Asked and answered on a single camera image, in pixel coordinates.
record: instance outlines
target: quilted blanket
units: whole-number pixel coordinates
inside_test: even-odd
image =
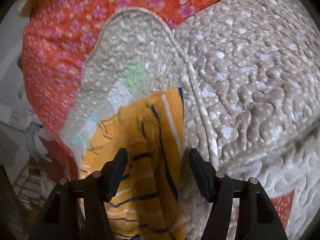
[[[320,33],[299,0],[222,0],[174,30],[142,8],[116,12],[84,63],[59,131],[79,169],[97,122],[156,90],[183,89],[187,151],[230,177],[257,177],[299,239],[320,206]],[[188,239],[210,205],[186,161],[179,201]],[[236,229],[234,201],[228,238]]]

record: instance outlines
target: quilted fabric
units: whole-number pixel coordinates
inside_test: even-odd
[[[219,0],[36,0],[23,38],[22,65],[28,100],[49,134],[58,139],[80,87],[86,57],[101,28],[125,7],[147,8],[174,28]]]
[[[199,76],[222,164],[283,146],[319,117],[320,33],[299,0],[223,0],[175,39]]]
[[[298,239],[320,205],[319,142],[309,135],[319,119],[320,35],[311,17],[299,0],[223,0],[174,36],[218,135],[219,169],[257,177],[271,198],[294,191],[283,222]],[[235,229],[234,211],[230,239]]]
[[[120,11],[107,22],[86,62],[75,106],[59,135],[74,149],[74,136],[99,106],[111,116],[132,100],[173,87],[182,87],[187,100],[184,115],[187,145],[199,147],[206,160],[210,151],[218,165],[215,134],[188,56],[157,16],[143,9]]]

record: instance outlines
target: metal screw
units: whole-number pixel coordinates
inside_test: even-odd
[[[62,178],[59,180],[59,184],[61,184],[61,185],[66,184],[67,182],[68,182],[67,178]]]
[[[258,184],[258,180],[256,179],[256,178],[251,178],[250,179],[250,182],[252,183],[252,184]]]
[[[100,177],[101,175],[102,175],[101,171],[94,171],[94,172],[92,173],[92,176],[93,176],[94,178],[98,178],[98,177]]]
[[[224,177],[224,173],[222,172],[222,171],[218,171],[217,173],[216,173],[216,176],[218,177],[218,178],[223,178]]]

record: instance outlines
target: pink flower pattern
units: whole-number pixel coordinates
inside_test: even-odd
[[[127,5],[131,2],[131,0],[117,0],[117,4],[119,8],[127,7]]]
[[[77,31],[79,29],[80,23],[78,23],[77,20],[73,21],[70,25],[70,30],[73,32]]]
[[[58,1],[58,6],[63,7],[65,5],[66,1],[65,0],[59,0]]]
[[[83,8],[83,3],[79,3],[79,4],[77,4],[77,5],[75,6],[75,8],[73,9],[73,11],[74,11],[75,13],[77,13],[77,12],[82,11],[82,8]]]
[[[178,25],[175,24],[172,20],[166,20],[165,23],[168,25],[168,27],[172,30],[174,28],[176,28]]]
[[[42,53],[38,53],[38,56],[39,56],[41,62],[45,62],[45,56]]]
[[[70,49],[72,52],[78,51],[78,45],[75,44],[75,43],[69,43],[69,44],[68,44],[68,47],[69,47],[69,49]]]
[[[40,45],[41,47],[46,47],[46,46],[48,45],[48,41],[45,40],[45,39],[42,39],[42,40],[39,42],[39,45]]]
[[[61,38],[62,36],[62,30],[59,28],[56,30],[55,34],[53,35],[54,38]]]
[[[164,6],[163,0],[147,0],[150,7]]]
[[[63,59],[63,58],[66,57],[66,55],[67,55],[67,52],[65,52],[65,51],[60,51],[60,52],[57,52],[57,53],[56,53],[56,58],[57,58],[57,59]]]
[[[57,14],[57,22],[58,23],[62,22],[63,18],[64,18],[64,14],[63,13],[58,13]]]
[[[57,70],[59,70],[62,73],[66,73],[67,72],[67,67],[64,64],[60,64],[57,66]]]
[[[193,5],[188,6],[186,4],[182,4],[180,9],[178,10],[178,13],[183,17],[194,15],[195,12],[195,7]]]
[[[102,18],[103,14],[105,13],[106,13],[106,9],[100,8],[99,5],[95,9],[93,9],[93,14],[96,18]]]
[[[48,16],[47,16],[47,15],[44,15],[44,16],[42,17],[42,21],[43,21],[44,23],[47,22],[47,19],[48,19]]]
[[[76,61],[76,65],[77,65],[79,68],[83,68],[84,63],[83,63],[82,60],[80,60],[80,59],[78,58],[77,61]]]
[[[85,33],[82,37],[81,37],[81,41],[83,41],[86,44],[94,44],[96,39],[93,36],[92,33]]]

